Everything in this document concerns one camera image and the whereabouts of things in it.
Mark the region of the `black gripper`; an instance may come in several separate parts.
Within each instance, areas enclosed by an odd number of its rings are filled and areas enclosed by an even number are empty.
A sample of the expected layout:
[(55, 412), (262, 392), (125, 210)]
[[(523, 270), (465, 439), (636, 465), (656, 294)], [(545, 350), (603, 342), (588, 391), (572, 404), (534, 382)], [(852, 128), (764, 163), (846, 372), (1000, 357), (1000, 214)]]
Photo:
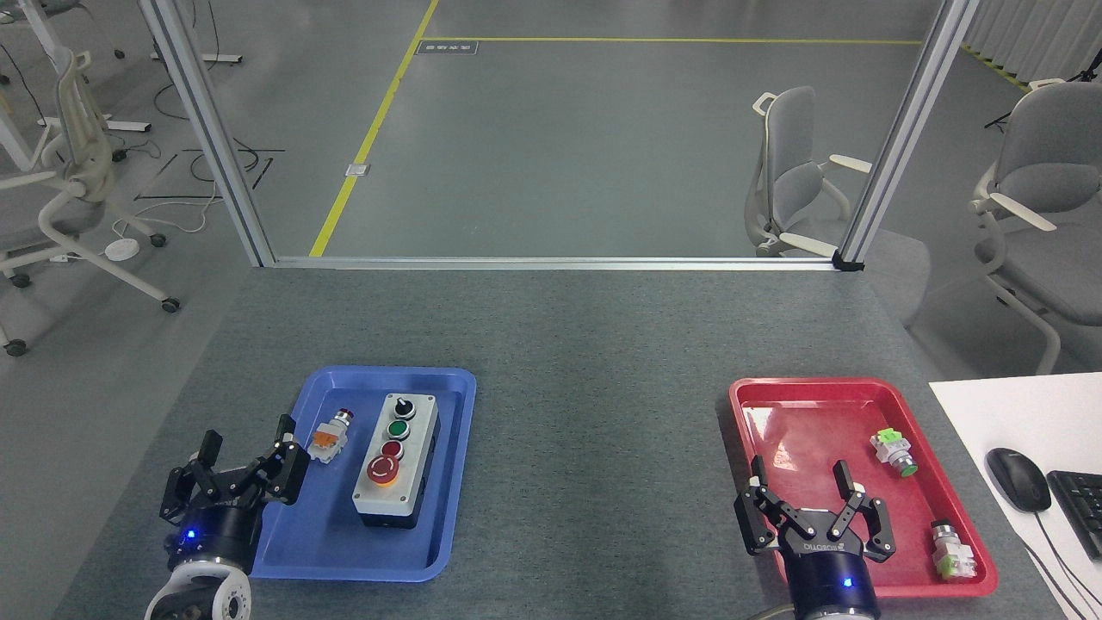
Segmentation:
[[(802, 539), (814, 539), (818, 530), (810, 519), (768, 488), (761, 455), (752, 459), (750, 472), (747, 488), (734, 502), (746, 552), (760, 555), (763, 550), (778, 545), (777, 533), (768, 530), (766, 522), (777, 530), (785, 524), (795, 526)], [(896, 553), (887, 505), (884, 499), (869, 497), (851, 478), (849, 463), (834, 463), (832, 474), (844, 505), (831, 524), (831, 541), (841, 541), (855, 514), (865, 519), (869, 541), (864, 550), (849, 542), (801, 541), (795, 547), (784, 542), (780, 555), (795, 614), (877, 616), (879, 605), (863, 555), (873, 562), (885, 562)]]
[(212, 469), (223, 444), (218, 432), (206, 431), (190, 463), (170, 469), (160, 516), (183, 519), (188, 514), (179, 532), (165, 539), (169, 570), (183, 562), (217, 561), (245, 574), (252, 573), (263, 529), (261, 504), (294, 504), (306, 478), (311, 458), (293, 436), (295, 426), (291, 416), (282, 415), (271, 448), (244, 468), (228, 472), (229, 494), (239, 505), (226, 504)]

